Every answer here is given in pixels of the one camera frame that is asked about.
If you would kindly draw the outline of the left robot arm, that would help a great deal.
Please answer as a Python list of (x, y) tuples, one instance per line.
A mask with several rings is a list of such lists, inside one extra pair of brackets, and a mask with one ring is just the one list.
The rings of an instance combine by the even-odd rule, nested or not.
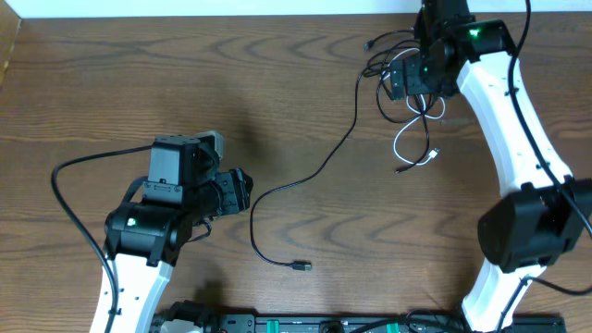
[(101, 294), (93, 332), (146, 332), (193, 228), (250, 206), (253, 180), (219, 169), (224, 138), (216, 131), (155, 138), (147, 176), (134, 180), (105, 220)]

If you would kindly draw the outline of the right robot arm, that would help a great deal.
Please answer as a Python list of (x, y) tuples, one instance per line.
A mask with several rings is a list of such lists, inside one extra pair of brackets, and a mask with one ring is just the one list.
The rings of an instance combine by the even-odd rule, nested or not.
[(500, 200), (477, 225), (484, 263), (462, 301), (474, 332), (499, 332), (528, 287), (591, 229), (591, 182), (556, 153), (519, 67), (523, 42), (499, 19), (479, 21), (464, 1), (425, 1), (418, 51), (388, 65), (392, 99), (462, 95), (485, 135)]

